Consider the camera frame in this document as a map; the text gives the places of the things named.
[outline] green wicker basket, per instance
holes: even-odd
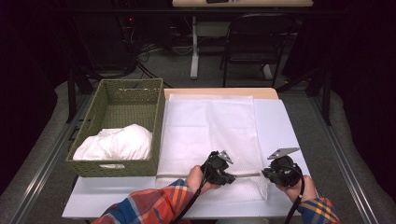
[[[66,163],[82,177],[154,176],[160,157],[165,97],[163,80],[103,79],[73,143]],[[74,161],[79,146],[102,129],[138,124],[152,132],[146,160]]]

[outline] white towel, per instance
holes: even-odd
[[[76,150],[73,160],[144,160],[149,156],[152,133],[133,124],[122,129],[103,129]]]

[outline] gray floor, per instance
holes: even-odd
[[[148,59],[145,66],[150,72],[163,77],[174,88],[221,87],[219,55],[201,55],[199,76],[195,80],[190,79],[191,56],[188,54],[177,55],[154,50],[149,56],[146,54],[141,58]],[[250,72],[257,77],[262,76],[259,68],[250,66],[230,69],[232,77]],[[126,78],[141,77],[142,72],[136,69]],[[228,83],[230,86],[270,86],[270,81],[257,80],[242,82],[236,79]],[[284,83],[285,78],[280,77],[276,85]],[[291,91],[279,94],[279,97],[288,110],[318,189],[332,200],[343,223],[393,223],[396,220],[395,203],[376,184],[354,147],[342,100],[332,94],[332,127],[327,127],[318,114],[317,101],[320,96],[306,97],[302,91],[305,86],[306,83],[302,83]],[[83,220],[64,219],[62,212],[75,178],[75,174],[64,164],[64,159],[75,136],[73,131],[80,123],[78,120],[83,118],[86,106],[79,109],[80,114],[71,124],[66,124],[68,108],[65,83],[56,91],[59,98],[52,119],[0,198],[0,223],[84,223]],[[87,105],[90,100],[90,96],[78,95],[80,105]],[[341,163],[337,148],[342,152]],[[282,221],[282,218],[271,219],[270,223]],[[292,221],[300,222],[298,217]]]

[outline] plaid sleeve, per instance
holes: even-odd
[[[191,189],[179,179],[163,189],[144,189],[131,193],[121,203],[110,206],[92,224],[170,223],[192,198]]]
[[[341,223],[332,203],[327,198],[316,198],[300,203],[297,208],[307,223]]]

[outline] chair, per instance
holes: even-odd
[[[284,14],[245,14],[234,19],[228,28],[220,69],[224,67],[223,87],[227,79],[227,64],[276,64],[271,87],[276,82],[285,41],[295,20]]]

